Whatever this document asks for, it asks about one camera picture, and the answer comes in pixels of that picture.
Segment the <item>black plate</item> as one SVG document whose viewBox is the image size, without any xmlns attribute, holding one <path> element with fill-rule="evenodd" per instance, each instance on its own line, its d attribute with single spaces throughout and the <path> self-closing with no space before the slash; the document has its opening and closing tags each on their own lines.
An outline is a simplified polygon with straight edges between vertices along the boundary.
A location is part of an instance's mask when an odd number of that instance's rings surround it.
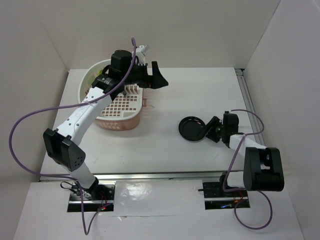
<svg viewBox="0 0 320 240">
<path fill-rule="evenodd" d="M 206 136 L 206 124 L 196 116 L 183 118 L 178 125 L 179 134 L 189 142 L 199 142 Z"/>
</svg>

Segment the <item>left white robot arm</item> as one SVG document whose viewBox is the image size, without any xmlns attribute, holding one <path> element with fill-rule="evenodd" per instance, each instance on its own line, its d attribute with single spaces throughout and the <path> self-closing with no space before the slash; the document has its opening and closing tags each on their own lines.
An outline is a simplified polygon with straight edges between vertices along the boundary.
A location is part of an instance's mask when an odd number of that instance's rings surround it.
<svg viewBox="0 0 320 240">
<path fill-rule="evenodd" d="M 90 172 L 86 154 L 79 147 L 88 128 L 92 123 L 111 131 L 135 128 L 140 122 L 143 90 L 169 84 L 156 61 L 148 74 L 147 48 L 140 45 L 135 53 L 116 50 L 110 59 L 93 65 L 78 90 L 82 105 L 56 129 L 43 133 L 47 155 L 80 183 L 80 192 L 88 200 L 108 191 Z"/>
</svg>

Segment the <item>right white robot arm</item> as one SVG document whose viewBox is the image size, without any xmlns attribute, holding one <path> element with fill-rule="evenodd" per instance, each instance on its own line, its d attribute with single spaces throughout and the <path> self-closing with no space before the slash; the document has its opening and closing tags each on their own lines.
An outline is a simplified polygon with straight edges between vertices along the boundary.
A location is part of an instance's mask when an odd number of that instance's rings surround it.
<svg viewBox="0 0 320 240">
<path fill-rule="evenodd" d="M 242 190 L 281 192 L 285 187 L 280 150 L 248 138 L 253 134 L 239 132 L 239 117 L 229 111 L 224 112 L 222 120 L 214 116 L 196 134 L 200 139 L 207 137 L 216 143 L 222 141 L 234 150 L 228 170 L 218 184 L 218 190 L 223 196 L 230 196 L 234 191 Z M 237 155 L 244 157 L 244 165 L 240 176 L 241 185 L 236 186 L 229 178 L 236 175 L 232 172 L 232 167 Z"/>
</svg>

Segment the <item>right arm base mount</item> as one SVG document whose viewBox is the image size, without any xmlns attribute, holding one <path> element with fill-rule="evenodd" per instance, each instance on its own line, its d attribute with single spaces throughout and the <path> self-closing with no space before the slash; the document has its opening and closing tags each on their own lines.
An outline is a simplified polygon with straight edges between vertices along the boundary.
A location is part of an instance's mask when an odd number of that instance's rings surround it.
<svg viewBox="0 0 320 240">
<path fill-rule="evenodd" d="M 250 208 L 248 193 L 245 190 L 225 192 L 220 182 L 203 182 L 198 192 L 203 194 L 206 210 Z"/>
</svg>

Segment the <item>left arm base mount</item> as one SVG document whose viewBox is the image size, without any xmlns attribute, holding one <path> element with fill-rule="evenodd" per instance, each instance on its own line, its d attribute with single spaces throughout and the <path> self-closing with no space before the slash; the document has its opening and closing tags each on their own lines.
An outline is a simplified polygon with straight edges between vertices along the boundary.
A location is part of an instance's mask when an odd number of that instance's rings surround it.
<svg viewBox="0 0 320 240">
<path fill-rule="evenodd" d="M 114 211 L 114 197 L 116 190 L 115 182 L 103 182 L 104 189 L 99 190 L 95 196 L 83 191 L 83 209 L 84 212 L 96 212 L 101 208 L 101 212 Z M 75 182 L 62 181 L 60 187 L 69 191 L 69 200 L 67 206 L 68 213 L 81 212 L 81 195 L 79 187 Z"/>
</svg>

